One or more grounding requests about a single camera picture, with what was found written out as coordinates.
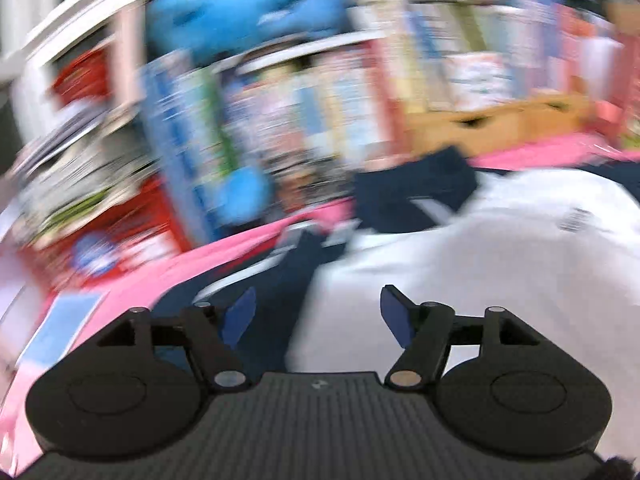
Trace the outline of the stack of papers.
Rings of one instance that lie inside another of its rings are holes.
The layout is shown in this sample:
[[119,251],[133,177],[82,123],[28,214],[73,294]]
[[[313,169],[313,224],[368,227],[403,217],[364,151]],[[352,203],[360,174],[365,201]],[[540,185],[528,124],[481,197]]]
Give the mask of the stack of papers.
[[103,100],[80,99],[63,107],[55,119],[55,128],[29,144],[11,174],[20,206],[13,231],[21,243],[38,248],[129,200],[156,173],[133,110],[112,110]]

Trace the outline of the row of books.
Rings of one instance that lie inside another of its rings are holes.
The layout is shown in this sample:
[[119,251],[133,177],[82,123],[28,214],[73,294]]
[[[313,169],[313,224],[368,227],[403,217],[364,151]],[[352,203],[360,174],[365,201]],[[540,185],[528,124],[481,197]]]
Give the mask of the row of books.
[[[141,121],[192,246],[352,195],[392,150],[387,92],[368,42],[276,64],[196,67],[183,51],[145,64]],[[219,188],[253,166],[270,184],[262,218],[224,226]]]
[[602,100],[623,50],[603,16],[562,0],[370,0],[352,10],[410,112],[472,112],[541,93]]

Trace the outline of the row of books right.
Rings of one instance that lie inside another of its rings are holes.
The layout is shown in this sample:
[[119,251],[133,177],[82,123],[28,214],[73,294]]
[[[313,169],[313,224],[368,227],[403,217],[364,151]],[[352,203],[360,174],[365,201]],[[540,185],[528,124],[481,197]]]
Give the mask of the row of books right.
[[370,0],[352,10],[410,112],[472,112],[541,93],[602,100],[623,50],[603,16],[562,0]]

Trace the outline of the blue booklet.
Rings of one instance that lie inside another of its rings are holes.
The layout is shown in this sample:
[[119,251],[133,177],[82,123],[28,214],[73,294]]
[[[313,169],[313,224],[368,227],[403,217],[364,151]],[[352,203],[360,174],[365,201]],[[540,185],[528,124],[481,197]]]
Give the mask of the blue booklet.
[[61,292],[21,355],[17,364],[49,368],[63,359],[88,323],[103,296],[96,292]]

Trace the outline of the navy and white jacket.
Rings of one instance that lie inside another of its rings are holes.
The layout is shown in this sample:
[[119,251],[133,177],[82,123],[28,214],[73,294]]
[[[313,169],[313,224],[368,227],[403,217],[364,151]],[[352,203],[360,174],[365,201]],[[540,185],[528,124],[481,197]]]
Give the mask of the navy and white jacket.
[[306,231],[281,255],[169,289],[152,312],[169,318],[196,304],[226,308],[253,289],[255,317],[235,348],[250,376],[385,375],[401,352],[378,305],[387,285],[463,315],[513,312],[610,390],[613,415],[599,451],[638,454],[636,162],[482,174],[462,211],[441,226]]

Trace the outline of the blue plush ball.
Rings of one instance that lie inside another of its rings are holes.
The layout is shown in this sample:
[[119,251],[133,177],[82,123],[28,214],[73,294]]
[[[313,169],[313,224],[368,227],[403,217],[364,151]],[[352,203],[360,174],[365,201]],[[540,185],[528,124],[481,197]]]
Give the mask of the blue plush ball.
[[239,226],[262,218],[270,205],[270,184],[262,170],[245,166],[234,170],[217,195],[217,216],[224,226]]

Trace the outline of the row of books left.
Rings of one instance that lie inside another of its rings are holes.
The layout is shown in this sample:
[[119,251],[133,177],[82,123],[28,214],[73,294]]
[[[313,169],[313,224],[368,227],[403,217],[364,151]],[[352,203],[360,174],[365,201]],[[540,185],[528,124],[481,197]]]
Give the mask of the row of books left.
[[[276,64],[196,67],[183,51],[145,64],[141,121],[192,246],[352,195],[392,150],[387,92],[368,42]],[[224,226],[219,188],[253,166],[270,184],[262,218]]]

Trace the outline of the blue plush toy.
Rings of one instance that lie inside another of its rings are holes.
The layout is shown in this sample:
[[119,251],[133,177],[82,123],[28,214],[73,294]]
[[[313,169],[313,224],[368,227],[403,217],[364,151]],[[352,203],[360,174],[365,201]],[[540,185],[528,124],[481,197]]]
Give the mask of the blue plush toy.
[[175,50],[206,66],[285,36],[322,39],[348,29],[354,0],[151,0],[145,40],[151,58]]

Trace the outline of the pink bed blanket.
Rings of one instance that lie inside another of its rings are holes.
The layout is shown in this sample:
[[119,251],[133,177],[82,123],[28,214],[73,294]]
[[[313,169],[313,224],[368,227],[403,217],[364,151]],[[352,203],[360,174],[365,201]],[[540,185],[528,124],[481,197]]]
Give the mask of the pink bed blanket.
[[[639,153],[613,148],[597,133],[573,133],[524,144],[512,150],[472,157],[469,163],[475,168],[523,170],[578,166],[598,156],[613,160],[637,160]],[[156,260],[115,281],[81,289],[80,292],[96,292],[103,298],[70,350],[128,308],[152,306],[169,287],[213,266],[235,262],[254,252],[259,244],[272,243],[284,228],[295,222],[314,220],[322,229],[328,230],[351,216],[350,200],[334,200],[182,255]],[[46,370],[36,364],[18,366],[17,375],[4,401],[1,410],[1,471],[9,477],[22,472],[41,454],[26,420],[25,399],[29,388]]]

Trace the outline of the wooden drawer organizer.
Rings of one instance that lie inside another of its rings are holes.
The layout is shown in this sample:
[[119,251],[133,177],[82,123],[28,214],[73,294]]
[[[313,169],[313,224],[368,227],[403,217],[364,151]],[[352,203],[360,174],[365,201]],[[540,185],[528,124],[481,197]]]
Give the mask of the wooden drawer organizer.
[[592,112],[588,96],[548,93],[474,112],[412,113],[404,125],[414,154],[454,145],[478,156],[578,132]]

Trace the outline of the red plastic basket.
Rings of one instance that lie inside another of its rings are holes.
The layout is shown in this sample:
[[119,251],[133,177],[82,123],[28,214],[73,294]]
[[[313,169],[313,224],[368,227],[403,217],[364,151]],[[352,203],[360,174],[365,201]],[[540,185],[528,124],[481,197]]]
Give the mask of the red plastic basket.
[[[63,107],[80,99],[107,102],[112,110],[133,110],[136,103],[117,99],[113,49],[100,44],[62,69],[52,91]],[[106,208],[77,231],[43,248],[25,244],[56,288],[114,278],[145,263],[180,255],[192,244],[180,226],[155,155],[156,173],[129,200]]]

